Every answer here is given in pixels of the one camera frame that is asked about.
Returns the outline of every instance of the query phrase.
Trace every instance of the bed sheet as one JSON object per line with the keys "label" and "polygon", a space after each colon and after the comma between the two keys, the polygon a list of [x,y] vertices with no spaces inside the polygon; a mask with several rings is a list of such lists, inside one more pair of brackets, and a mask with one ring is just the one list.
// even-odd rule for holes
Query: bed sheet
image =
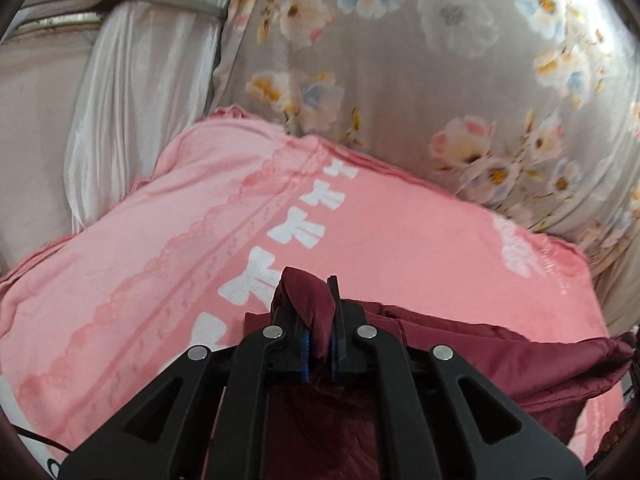
{"label": "bed sheet", "polygon": [[[73,449],[189,346],[236,344],[285,266],[336,274],[347,298],[532,340],[607,335],[573,246],[233,108],[172,140],[99,222],[0,282],[0,403]],[[583,460],[621,404],[619,389],[588,403],[571,444]],[[34,449],[43,464],[63,458]]]}

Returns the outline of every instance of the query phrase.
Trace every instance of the white curtain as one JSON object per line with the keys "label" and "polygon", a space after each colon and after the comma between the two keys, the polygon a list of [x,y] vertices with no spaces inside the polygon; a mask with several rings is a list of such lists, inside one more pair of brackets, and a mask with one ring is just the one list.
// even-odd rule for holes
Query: white curtain
{"label": "white curtain", "polygon": [[213,17],[145,2],[124,2],[108,17],[65,154],[74,232],[122,200],[168,141],[201,116],[220,30]]}
{"label": "white curtain", "polygon": [[62,167],[95,27],[0,46],[0,276],[71,231]]}

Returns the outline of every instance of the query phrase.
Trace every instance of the dark red fabric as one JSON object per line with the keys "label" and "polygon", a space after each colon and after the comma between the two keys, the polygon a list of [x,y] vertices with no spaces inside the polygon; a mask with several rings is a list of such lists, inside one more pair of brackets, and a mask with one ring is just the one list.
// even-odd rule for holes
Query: dark red fabric
{"label": "dark red fabric", "polygon": [[[309,327],[311,355],[322,362],[334,318],[328,287],[308,272],[287,267],[272,312],[283,296]],[[391,332],[409,347],[451,346],[564,443],[571,438],[585,402],[616,384],[634,355],[624,338],[535,343],[498,326],[439,319],[392,305],[356,303],[364,307],[369,324]],[[258,330],[270,320],[271,314],[246,314],[244,332]],[[277,387],[272,392],[267,478],[377,479],[371,401],[357,391],[330,384],[322,370],[316,368],[309,385]]]}

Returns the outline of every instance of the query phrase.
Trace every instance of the floral fabric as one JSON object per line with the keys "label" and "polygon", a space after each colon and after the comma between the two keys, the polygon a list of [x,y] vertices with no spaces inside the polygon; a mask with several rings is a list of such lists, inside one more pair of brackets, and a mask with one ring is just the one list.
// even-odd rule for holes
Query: floral fabric
{"label": "floral fabric", "polygon": [[610,0],[254,0],[216,71],[240,103],[580,245],[640,218],[638,42]]}

